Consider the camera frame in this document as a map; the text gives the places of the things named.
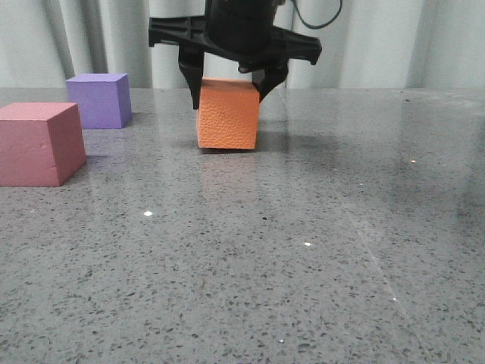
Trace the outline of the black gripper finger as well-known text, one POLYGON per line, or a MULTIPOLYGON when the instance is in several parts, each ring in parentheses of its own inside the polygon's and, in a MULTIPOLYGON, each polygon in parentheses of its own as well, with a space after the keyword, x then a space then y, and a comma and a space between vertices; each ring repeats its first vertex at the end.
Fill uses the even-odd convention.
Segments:
POLYGON ((179 47, 179 69, 182 75, 185 77, 189 87, 194 110, 199 109, 204 70, 204 56, 205 53, 201 49, 184 45, 179 47))
POLYGON ((288 64, 274 64, 252 73, 252 83, 259 93, 259 102, 274 88, 284 82, 288 75, 288 64))

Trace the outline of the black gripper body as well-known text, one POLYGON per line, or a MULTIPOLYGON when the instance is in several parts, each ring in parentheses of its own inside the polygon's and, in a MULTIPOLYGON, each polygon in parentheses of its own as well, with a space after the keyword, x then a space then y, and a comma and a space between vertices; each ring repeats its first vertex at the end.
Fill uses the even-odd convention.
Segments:
POLYGON ((179 47, 179 66, 204 67, 207 53, 235 61, 243 73, 282 69, 291 59, 317 63, 318 39, 274 26, 276 1, 207 1, 205 14, 152 17, 149 46, 179 47))

